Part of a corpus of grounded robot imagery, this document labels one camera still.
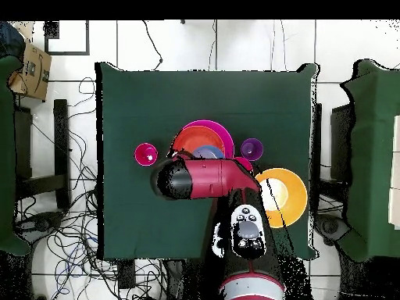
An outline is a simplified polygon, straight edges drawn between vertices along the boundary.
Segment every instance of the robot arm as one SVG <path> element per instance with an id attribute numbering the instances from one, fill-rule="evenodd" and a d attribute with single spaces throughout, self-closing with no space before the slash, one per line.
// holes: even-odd
<path id="1" fill-rule="evenodd" d="M 214 227 L 212 250 L 225 260 L 224 300 L 283 300 L 277 251 L 258 181 L 236 160 L 184 159 L 161 162 L 153 191 L 167 199 L 228 197 L 226 220 Z"/>

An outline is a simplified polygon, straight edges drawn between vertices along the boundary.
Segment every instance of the orange bowl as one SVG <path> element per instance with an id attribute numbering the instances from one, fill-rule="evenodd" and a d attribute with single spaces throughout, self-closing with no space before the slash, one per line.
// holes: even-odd
<path id="1" fill-rule="evenodd" d="M 284 223 L 290 226 L 302 216 L 307 206 L 307 189 L 298 175 L 283 168 L 273 168 L 259 173 L 255 178 L 262 186 L 262 200 L 270 227 L 280 228 Z M 271 191 L 274 206 L 268 204 Z"/>
<path id="2" fill-rule="evenodd" d="M 203 126 L 193 126 L 184 128 L 173 141 L 173 149 L 181 151 L 184 149 L 193 153 L 197 148 L 203 145 L 217 147 L 223 154 L 225 148 L 220 136 L 212 129 Z"/>

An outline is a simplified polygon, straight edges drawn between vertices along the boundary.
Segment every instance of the green tablecloth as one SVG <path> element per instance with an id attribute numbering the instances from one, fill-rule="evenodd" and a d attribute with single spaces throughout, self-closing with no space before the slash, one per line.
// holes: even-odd
<path id="1" fill-rule="evenodd" d="M 22 63 L 15 56 L 0 59 L 0 250 L 26 255 L 28 243 L 13 233 L 16 203 L 16 145 L 14 139 L 14 99 L 8 87 L 10 74 Z"/>
<path id="2" fill-rule="evenodd" d="M 142 142 L 168 152 L 175 134 L 193 120 L 214 120 L 232 135 L 236 155 L 244 139 L 262 141 L 262 169 L 284 167 L 309 182 L 311 82 L 317 67 L 299 72 L 124 72 L 97 66 L 102 85 L 104 141 L 104 257 L 197 258 L 211 199 L 166 201 L 150 188 L 151 167 L 133 157 Z M 312 259 L 309 210 L 288 228 L 295 254 Z M 278 251 L 289 242 L 273 230 Z"/>
<path id="3" fill-rule="evenodd" d="M 351 133 L 352 185 L 347 221 L 352 230 L 338 244 L 357 262 L 373 256 L 400 257 L 400 230 L 388 222 L 395 116 L 400 115 L 400 71 L 369 60 L 356 63 L 342 84 L 355 108 Z"/>

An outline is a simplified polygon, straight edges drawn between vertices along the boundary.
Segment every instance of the cardboard box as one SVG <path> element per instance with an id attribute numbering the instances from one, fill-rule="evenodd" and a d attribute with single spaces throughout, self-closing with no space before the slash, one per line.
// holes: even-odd
<path id="1" fill-rule="evenodd" d="M 11 83 L 11 89 L 20 95 L 45 101 L 52 57 L 26 42 L 23 68 Z"/>

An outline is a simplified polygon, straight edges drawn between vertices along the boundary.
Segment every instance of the yellow bowl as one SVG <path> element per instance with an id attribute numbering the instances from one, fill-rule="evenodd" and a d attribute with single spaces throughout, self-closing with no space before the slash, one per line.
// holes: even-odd
<path id="1" fill-rule="evenodd" d="M 266 216 L 268 217 L 270 227 L 280 228 L 284 226 L 284 223 L 286 226 L 290 226 L 304 213 L 307 206 L 307 189 L 298 175 L 283 168 L 273 168 L 259 173 L 255 178 L 262 185 L 262 200 L 264 201 L 264 208 L 266 209 Z M 278 185 L 275 185 L 275 189 L 272 185 L 267 187 L 264 182 L 265 180 L 272 180 L 271 182 Z M 279 182 L 285 188 L 282 189 L 281 185 L 281 188 L 277 190 Z M 268 197 L 265 195 L 270 197 L 271 189 L 273 193 L 274 191 L 279 191 L 279 196 L 274 197 L 278 204 L 275 208 L 266 205 Z"/>

